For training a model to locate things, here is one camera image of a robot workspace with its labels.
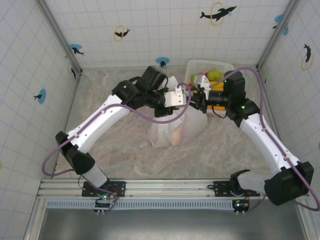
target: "yellow fruit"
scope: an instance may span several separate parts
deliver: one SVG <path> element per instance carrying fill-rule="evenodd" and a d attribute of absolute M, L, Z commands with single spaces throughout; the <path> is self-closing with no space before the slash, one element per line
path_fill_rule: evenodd
<path fill-rule="evenodd" d="M 191 81 L 190 83 L 194 84 L 195 83 L 195 78 L 196 78 L 197 74 L 192 74 L 191 75 Z"/>

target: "metal frame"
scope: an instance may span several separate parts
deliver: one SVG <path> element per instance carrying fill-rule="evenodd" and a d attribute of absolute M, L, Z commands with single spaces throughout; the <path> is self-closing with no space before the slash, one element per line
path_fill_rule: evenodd
<path fill-rule="evenodd" d="M 74 54 L 71 52 L 69 44 L 67 43 L 63 33 L 61 32 L 54 16 L 52 15 L 47 3 L 45 0 L 34 0 L 37 6 L 39 7 L 43 17 L 51 27 L 51 30 L 53 34 L 57 37 L 58 42 L 60 43 L 61 47 L 63 48 L 64 53 L 66 54 L 66 57 L 68 58 L 72 69 L 77 73 L 78 76 L 81 74 L 81 67 L 74 56 Z"/>
<path fill-rule="evenodd" d="M 257 65 L 258 72 L 263 68 L 263 66 L 266 64 L 266 61 L 268 57 L 270 56 L 271 52 L 275 48 L 276 44 L 278 43 L 280 37 L 282 36 L 283 32 L 285 31 L 286 27 L 288 26 L 288 23 L 294 14 L 296 8 L 298 7 L 300 0 L 291 0 L 289 2 L 288 7 L 286 8 L 283 17 L 279 24 L 277 25 L 274 34 L 272 35 L 268 45 L 266 46 L 263 55 L 261 56 L 259 63 Z"/>
<path fill-rule="evenodd" d="M 114 210 L 137 209 L 206 209 L 233 211 L 232 200 L 239 197 L 216 197 L 207 186 L 213 181 L 225 179 L 112 179 L 125 181 L 125 196 L 118 200 Z M 96 208 L 97 197 L 82 197 L 82 188 L 78 179 L 43 179 L 37 199 L 27 226 L 24 240 L 37 240 L 42 228 L 46 209 L 88 209 Z M 309 196 L 299 200 L 306 203 Z M 318 239 L 310 217 L 310 212 L 297 207 L 300 213 L 301 226 L 304 227 L 308 239 Z"/>

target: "white bracket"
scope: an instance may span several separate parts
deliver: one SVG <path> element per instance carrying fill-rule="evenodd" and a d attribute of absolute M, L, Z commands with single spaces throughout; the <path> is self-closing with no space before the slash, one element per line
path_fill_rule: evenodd
<path fill-rule="evenodd" d="M 168 91 L 164 93 L 164 106 L 166 108 L 172 106 L 183 106 L 187 103 L 187 96 L 184 94 L 181 87 L 175 87 L 175 91 Z"/>

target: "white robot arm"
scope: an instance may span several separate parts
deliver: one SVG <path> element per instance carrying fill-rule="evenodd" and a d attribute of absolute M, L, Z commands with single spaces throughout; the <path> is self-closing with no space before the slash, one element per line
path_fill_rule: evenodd
<path fill-rule="evenodd" d="M 96 140 L 116 121 L 126 116 L 130 110 L 121 106 L 129 106 L 137 109 L 142 106 L 154 108 L 155 117 L 172 114 L 176 107 L 185 106 L 187 96 L 181 87 L 175 91 L 167 91 L 167 88 L 158 90 L 166 76 L 156 68 L 148 67 L 142 77 L 134 81 L 125 80 L 112 90 L 107 100 L 99 107 L 85 122 L 67 134 L 59 132 L 56 135 L 58 144 L 75 136 L 71 142 L 62 149 L 62 154 L 70 163 L 75 172 L 83 175 L 94 186 L 101 187 L 109 179 L 100 170 L 94 159 L 88 154 L 91 146 Z M 206 113 L 208 106 L 223 106 L 229 119 L 242 129 L 256 144 L 263 157 L 267 160 L 271 175 L 254 173 L 243 170 L 231 175 L 231 190 L 237 195 L 237 191 L 253 190 L 264 193 L 275 205 L 281 205 L 292 199 L 300 197 L 308 192 L 300 179 L 292 171 L 291 166 L 284 159 L 275 142 L 265 132 L 261 125 L 260 110 L 251 100 L 245 98 L 245 79 L 240 72 L 228 78 L 223 91 L 209 90 L 208 86 L 199 84 L 197 93 L 191 97 L 190 106 Z M 106 109 L 107 106 L 118 104 L 118 106 Z M 86 128 L 80 135 L 79 129 L 85 125 Z M 278 139 L 274 132 L 266 124 L 265 128 L 273 136 L 275 141 L 290 157 L 304 178 L 311 183 L 313 168 L 308 163 L 301 163 Z"/>

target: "grid pattern wall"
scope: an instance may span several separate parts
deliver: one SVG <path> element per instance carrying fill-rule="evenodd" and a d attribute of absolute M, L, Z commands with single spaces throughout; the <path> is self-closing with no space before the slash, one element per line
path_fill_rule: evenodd
<path fill-rule="evenodd" d="M 81 67 L 99 68 L 156 65 L 159 57 L 167 65 L 257 64 L 289 0 L 46 2 L 68 43 L 80 45 Z"/>
<path fill-rule="evenodd" d="M 265 87 L 280 137 L 314 167 L 320 198 L 320 1 L 302 1 L 288 27 L 263 69 Z"/>
<path fill-rule="evenodd" d="M 24 235 L 76 85 L 67 61 L 34 0 L 0 1 L 0 239 Z"/>

